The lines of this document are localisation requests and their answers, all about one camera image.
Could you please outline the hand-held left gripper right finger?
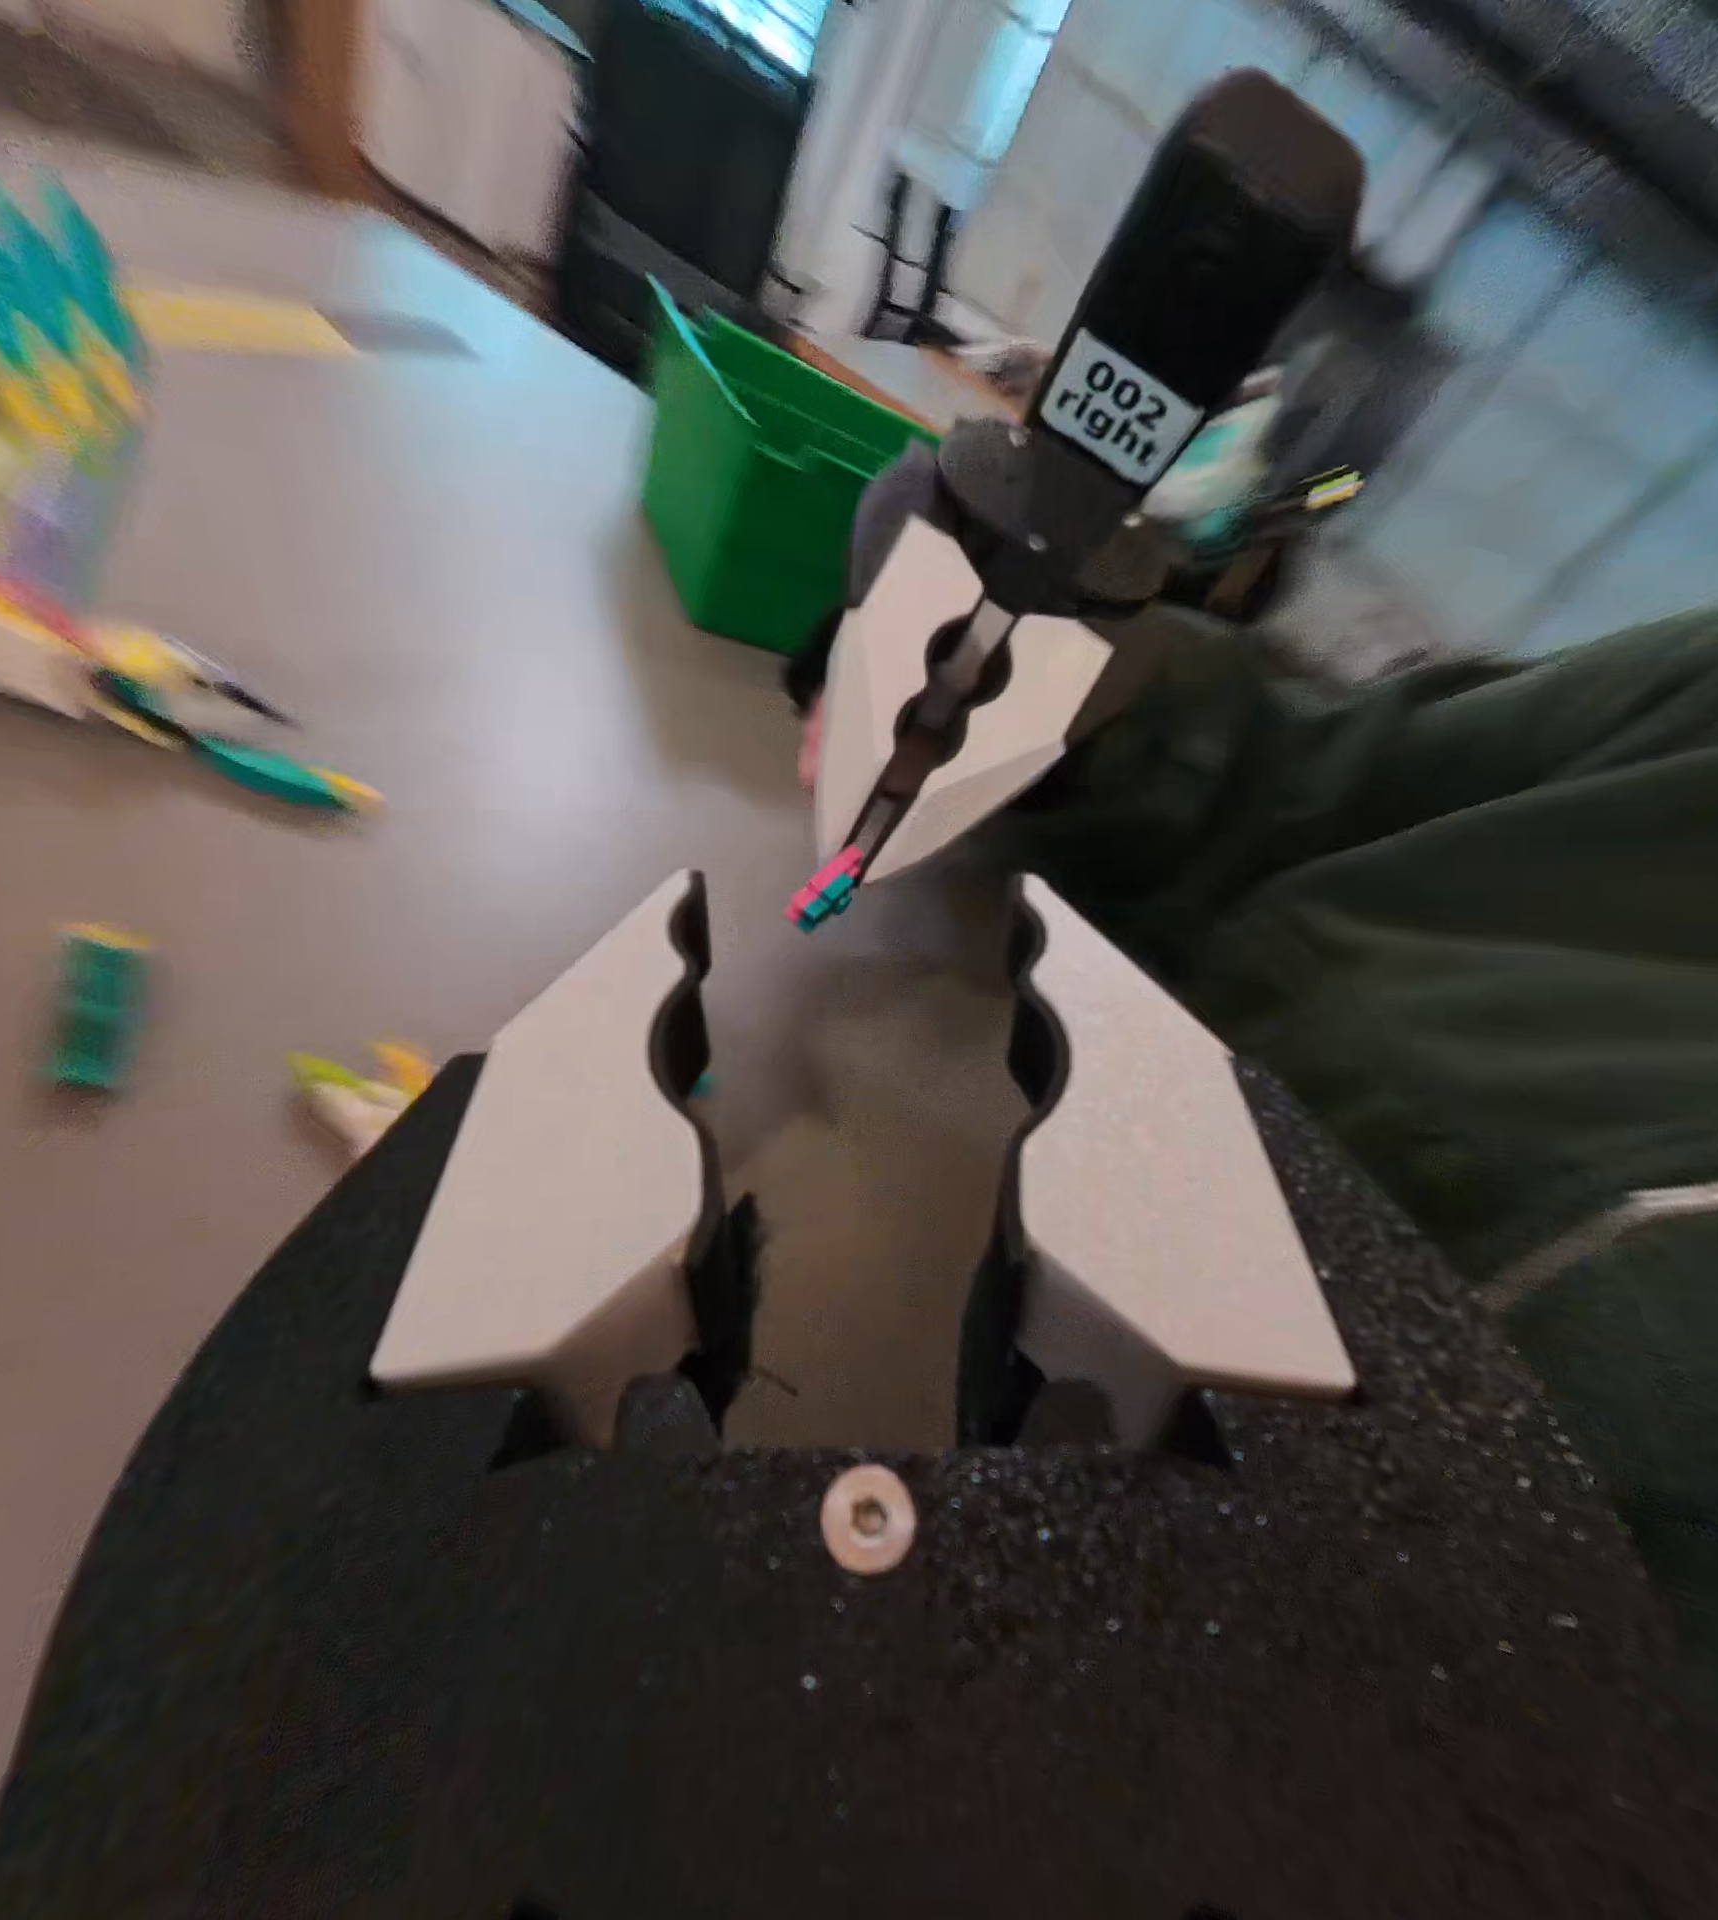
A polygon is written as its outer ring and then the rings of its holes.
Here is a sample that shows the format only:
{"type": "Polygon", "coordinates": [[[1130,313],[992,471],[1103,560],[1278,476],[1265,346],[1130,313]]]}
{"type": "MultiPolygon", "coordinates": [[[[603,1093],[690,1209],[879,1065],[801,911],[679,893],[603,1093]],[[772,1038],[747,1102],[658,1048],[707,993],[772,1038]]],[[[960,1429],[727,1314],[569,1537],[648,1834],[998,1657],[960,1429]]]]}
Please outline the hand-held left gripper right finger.
{"type": "Polygon", "coordinates": [[[1207,1396],[1352,1402],[1229,1048],[1037,877],[1016,880],[1005,964],[998,1444],[1209,1453],[1207,1396]]]}

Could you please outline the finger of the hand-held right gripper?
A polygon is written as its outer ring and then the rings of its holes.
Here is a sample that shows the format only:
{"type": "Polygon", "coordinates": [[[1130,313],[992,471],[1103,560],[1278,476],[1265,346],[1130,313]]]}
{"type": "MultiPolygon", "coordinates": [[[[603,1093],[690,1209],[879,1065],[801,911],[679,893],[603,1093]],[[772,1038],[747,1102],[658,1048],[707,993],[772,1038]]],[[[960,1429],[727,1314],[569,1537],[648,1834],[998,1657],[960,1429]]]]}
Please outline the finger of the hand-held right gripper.
{"type": "Polygon", "coordinates": [[[894,754],[853,831],[861,887],[879,887],[949,850],[1037,785],[1064,757],[1071,723],[1111,647],[1083,624],[1021,616],[989,653],[992,690],[919,721],[931,693],[900,714],[894,754]]]}
{"type": "Polygon", "coordinates": [[[814,782],[820,858],[853,840],[898,747],[902,714],[925,690],[934,637],[968,620],[979,600],[979,579],[957,543],[908,518],[829,653],[814,782]]]}

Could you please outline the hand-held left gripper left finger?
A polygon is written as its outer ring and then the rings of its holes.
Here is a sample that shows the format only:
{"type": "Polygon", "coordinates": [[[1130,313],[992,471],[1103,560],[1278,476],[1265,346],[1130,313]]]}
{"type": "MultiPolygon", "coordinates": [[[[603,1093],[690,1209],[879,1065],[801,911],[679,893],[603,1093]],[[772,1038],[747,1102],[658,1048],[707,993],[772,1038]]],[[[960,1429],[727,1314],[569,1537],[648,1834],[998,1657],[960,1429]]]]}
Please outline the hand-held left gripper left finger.
{"type": "Polygon", "coordinates": [[[667,877],[491,1036],[365,1374],[509,1387],[574,1444],[690,1362],[727,1402],[727,1193],[702,873],[667,877]]]}

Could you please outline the small pink teal lego piece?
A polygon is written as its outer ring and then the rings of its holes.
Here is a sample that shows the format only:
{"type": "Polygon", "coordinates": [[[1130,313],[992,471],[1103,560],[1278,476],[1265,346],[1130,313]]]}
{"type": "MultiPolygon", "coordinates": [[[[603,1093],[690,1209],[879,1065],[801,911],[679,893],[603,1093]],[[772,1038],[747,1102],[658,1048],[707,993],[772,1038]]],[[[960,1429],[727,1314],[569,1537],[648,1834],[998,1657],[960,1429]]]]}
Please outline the small pink teal lego piece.
{"type": "Polygon", "coordinates": [[[868,857],[853,843],[832,857],[788,903],[786,920],[814,932],[847,911],[865,877],[868,857]]]}

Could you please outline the yellow white lego assembly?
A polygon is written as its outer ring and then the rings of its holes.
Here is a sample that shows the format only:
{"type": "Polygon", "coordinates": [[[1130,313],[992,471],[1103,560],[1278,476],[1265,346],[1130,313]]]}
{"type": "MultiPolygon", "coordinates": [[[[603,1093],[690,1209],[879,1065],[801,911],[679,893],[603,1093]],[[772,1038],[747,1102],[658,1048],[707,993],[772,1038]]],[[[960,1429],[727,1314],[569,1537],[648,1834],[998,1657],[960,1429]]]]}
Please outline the yellow white lego assembly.
{"type": "Polygon", "coordinates": [[[286,1053],[283,1069],[296,1102],[348,1161],[371,1153],[437,1074],[425,1053],[398,1040],[368,1045],[365,1069],[302,1050],[286,1053]]]}

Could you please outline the teal lego brick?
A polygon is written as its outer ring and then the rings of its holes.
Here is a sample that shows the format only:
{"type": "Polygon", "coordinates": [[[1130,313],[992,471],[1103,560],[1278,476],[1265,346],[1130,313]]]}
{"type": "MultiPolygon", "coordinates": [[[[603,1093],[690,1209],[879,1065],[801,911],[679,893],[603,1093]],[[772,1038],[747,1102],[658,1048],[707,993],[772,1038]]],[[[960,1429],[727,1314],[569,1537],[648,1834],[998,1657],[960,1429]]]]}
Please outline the teal lego brick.
{"type": "Polygon", "coordinates": [[[151,993],[154,945],[107,925],[65,925],[47,1077],[56,1090],[112,1095],[129,1081],[151,993]]]}

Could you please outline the teal yellow lego piece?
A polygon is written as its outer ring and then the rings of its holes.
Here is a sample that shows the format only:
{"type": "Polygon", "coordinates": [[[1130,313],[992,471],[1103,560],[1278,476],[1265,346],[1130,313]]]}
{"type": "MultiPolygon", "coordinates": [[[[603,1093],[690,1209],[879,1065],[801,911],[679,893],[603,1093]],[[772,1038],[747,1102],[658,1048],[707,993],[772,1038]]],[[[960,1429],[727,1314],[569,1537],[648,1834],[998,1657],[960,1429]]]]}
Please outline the teal yellow lego piece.
{"type": "Polygon", "coordinates": [[[188,745],[211,772],[258,800],[328,814],[369,814],[383,806],[383,799],[365,782],[269,748],[206,732],[190,735],[188,745]]]}
{"type": "Polygon", "coordinates": [[[81,641],[95,669],[119,676],[188,732],[267,747],[276,735],[297,729],[293,714],[180,637],[114,620],[86,624],[81,641]]]}

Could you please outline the green plastic bin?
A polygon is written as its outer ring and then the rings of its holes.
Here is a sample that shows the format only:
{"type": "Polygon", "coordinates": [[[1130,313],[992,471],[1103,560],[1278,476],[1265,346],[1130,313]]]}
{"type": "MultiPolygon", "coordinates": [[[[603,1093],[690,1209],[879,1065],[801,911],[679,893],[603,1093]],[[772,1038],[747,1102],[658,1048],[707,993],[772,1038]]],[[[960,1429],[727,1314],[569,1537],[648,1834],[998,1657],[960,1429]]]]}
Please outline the green plastic bin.
{"type": "Polygon", "coordinates": [[[842,606],[861,493],[937,436],[649,278],[641,515],[698,631],[794,656],[842,606]]]}

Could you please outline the black stool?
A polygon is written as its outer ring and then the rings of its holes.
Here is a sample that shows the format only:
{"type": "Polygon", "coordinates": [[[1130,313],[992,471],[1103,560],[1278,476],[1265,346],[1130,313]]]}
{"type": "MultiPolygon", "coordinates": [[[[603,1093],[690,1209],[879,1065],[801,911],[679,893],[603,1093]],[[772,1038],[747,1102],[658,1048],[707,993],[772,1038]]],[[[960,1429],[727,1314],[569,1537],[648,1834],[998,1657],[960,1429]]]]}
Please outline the black stool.
{"type": "Polygon", "coordinates": [[[855,337],[955,355],[968,337],[945,318],[947,274],[964,216],[931,186],[894,164],[860,238],[871,248],[871,277],[855,337]]]}

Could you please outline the person in green sleeve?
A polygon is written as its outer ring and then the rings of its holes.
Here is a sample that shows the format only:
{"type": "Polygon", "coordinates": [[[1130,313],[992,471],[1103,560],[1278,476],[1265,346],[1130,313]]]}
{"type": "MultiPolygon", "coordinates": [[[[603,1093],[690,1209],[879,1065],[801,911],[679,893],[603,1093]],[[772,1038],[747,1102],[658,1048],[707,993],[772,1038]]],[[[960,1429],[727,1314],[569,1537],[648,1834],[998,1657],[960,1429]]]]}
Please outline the person in green sleeve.
{"type": "MultiPolygon", "coordinates": [[[[1177,994],[1464,1283],[1640,1189],[1718,1182],[1718,964],[1397,925],[1315,879],[1213,925],[1177,994]]],[[[1640,1233],[1498,1318],[1661,1595],[1718,1758],[1718,1217],[1640,1233]]]]}

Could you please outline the dark cabinet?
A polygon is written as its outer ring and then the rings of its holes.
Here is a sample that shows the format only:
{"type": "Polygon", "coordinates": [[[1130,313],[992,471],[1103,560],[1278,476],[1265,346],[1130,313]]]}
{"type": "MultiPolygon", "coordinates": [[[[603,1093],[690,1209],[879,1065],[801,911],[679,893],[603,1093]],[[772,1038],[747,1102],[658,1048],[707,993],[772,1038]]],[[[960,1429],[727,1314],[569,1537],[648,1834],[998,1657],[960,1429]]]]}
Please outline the dark cabinet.
{"type": "Polygon", "coordinates": [[[632,383],[648,372],[656,290],[683,314],[765,333],[814,95],[695,5],[597,5],[554,267],[558,330],[632,383]]]}

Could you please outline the white hoodie drawstring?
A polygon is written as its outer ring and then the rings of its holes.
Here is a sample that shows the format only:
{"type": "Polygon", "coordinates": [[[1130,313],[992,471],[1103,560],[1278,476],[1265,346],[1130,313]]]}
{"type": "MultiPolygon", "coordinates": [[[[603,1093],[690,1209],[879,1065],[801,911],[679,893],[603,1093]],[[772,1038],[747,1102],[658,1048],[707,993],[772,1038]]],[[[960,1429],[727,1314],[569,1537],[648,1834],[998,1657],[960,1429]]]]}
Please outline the white hoodie drawstring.
{"type": "Polygon", "coordinates": [[[1476,1290],[1478,1303],[1495,1314],[1625,1241],[1674,1223],[1718,1219],[1718,1180],[1640,1189],[1613,1206],[1591,1212],[1577,1224],[1511,1260],[1476,1290]]]}

